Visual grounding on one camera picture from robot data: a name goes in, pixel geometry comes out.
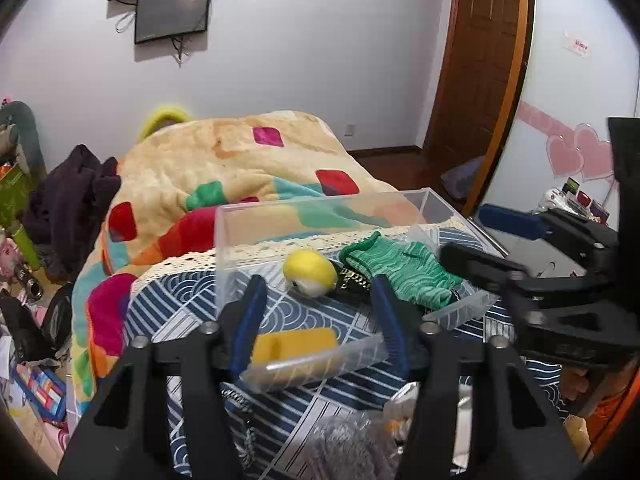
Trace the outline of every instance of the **door frame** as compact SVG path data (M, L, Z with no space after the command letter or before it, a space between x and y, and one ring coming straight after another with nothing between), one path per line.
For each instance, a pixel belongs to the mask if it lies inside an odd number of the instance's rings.
M442 113L442 104L444 99L445 81L449 74L449 65L451 52L453 50L453 38L456 30L456 20L458 18L458 1L451 0L451 12L449 15L449 29L447 31L447 41L442 59L442 68L440 70L440 79L438 88L433 102L433 111L429 120L427 134L422 146L422 153L426 156L428 147L433 139L433 131L436 128L440 114ZM520 93L522 92L522 84L527 70L527 60L529 59L529 51L531 46L531 35L533 32L533 11L534 0L518 0L518 25L516 26L516 39L513 48L513 57L511 58L511 68L507 79L507 85L504 91L502 104L498 118L495 122L494 132L489 142L489 147L484 155L484 160L476 175L476 180L466 198L465 205L462 209L464 216L471 215L486 188L491 181L495 168L502 154L504 143L506 142L508 132L511 129L513 118L520 102Z

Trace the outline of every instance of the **white wall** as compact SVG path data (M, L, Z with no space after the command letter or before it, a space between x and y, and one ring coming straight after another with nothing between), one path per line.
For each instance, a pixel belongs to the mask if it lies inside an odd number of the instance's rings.
M565 32L589 45L581 57L562 47ZM608 139L606 119L631 117L638 88L638 46L608 0L536 0L529 67L521 99L575 128L588 123L600 140ZM514 120L504 152L487 190L485 203L522 211L536 207L554 178L546 156L547 137L529 124ZM580 174L572 178L582 181ZM602 202L610 184L604 179L580 188ZM609 224L618 224L617 192L606 204ZM507 246L513 239L497 235Z
M429 129L429 121L433 113L433 105L436 101L436 92L440 81L440 70L444 59L444 49L447 45L447 34L449 32L449 17L451 14L451 0L442 0L440 3L440 19L438 22L438 33L436 35L435 48L431 58L431 69L428 73L427 92L424 97L424 109L420 117L418 135L415 138L416 146L422 147L424 139Z
M105 0L28 0L0 43L0 96L34 111L47 167L84 142L121 156L148 114L195 118L292 108L347 149L413 144L442 0L213 0L207 37L178 68L168 40L117 34ZM347 124L356 135L344 138Z

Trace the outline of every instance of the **monitor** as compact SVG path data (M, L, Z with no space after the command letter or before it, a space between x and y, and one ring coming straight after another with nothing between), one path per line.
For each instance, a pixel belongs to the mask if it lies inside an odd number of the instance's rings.
M209 0L138 0L136 44L207 30Z

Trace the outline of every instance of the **green knit glove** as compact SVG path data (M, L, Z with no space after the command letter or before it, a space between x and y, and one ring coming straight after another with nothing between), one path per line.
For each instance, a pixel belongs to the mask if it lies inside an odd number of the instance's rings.
M451 289L462 278L442 268L435 254L424 244L408 245L383 237L375 231L369 238L340 251L340 261L369 281L386 274L400 300L439 310L451 301Z

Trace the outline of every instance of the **lace trim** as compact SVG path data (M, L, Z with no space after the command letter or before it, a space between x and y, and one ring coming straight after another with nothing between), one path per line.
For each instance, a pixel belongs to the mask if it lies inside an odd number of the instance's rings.
M279 241L260 242L254 245L239 245L232 247L226 256L235 261L237 265L252 264L256 261L266 259L279 259L287 256L295 249L312 248L320 252L335 251L338 248L361 241L363 238L371 236L375 231L380 231L382 235L393 237L406 234L410 226L389 227L371 230L351 231L346 233L333 233L328 235L313 235L307 238L292 238ZM475 233L466 225L464 221L457 217L452 217L439 224L420 224L422 229L434 228L456 228L471 235ZM155 264L142 274L131 286L132 301L136 295L152 281L163 276L178 274L180 272L193 272L198 270L213 270L216 268L216 248L209 249L203 253L187 253L183 256L174 256Z

